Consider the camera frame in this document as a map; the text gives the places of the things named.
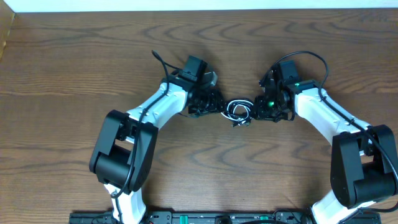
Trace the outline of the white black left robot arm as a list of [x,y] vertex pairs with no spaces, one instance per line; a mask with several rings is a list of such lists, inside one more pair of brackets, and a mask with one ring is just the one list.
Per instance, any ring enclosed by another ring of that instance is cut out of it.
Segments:
[[138,107],[110,111],[102,124],[89,162],[113,203],[118,223],[140,223],[146,214],[142,186],[154,156],[160,129],[188,109],[194,116],[219,113],[223,98],[215,72],[167,75],[159,89]]

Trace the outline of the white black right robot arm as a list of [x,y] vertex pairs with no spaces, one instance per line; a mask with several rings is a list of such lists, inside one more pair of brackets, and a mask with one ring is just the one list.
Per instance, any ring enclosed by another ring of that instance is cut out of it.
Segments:
[[332,100],[322,84],[275,68],[259,80],[256,119],[312,124],[331,145],[331,190],[310,209],[312,223],[345,223],[359,213],[389,213],[373,205],[397,195],[397,149],[386,125],[372,126]]

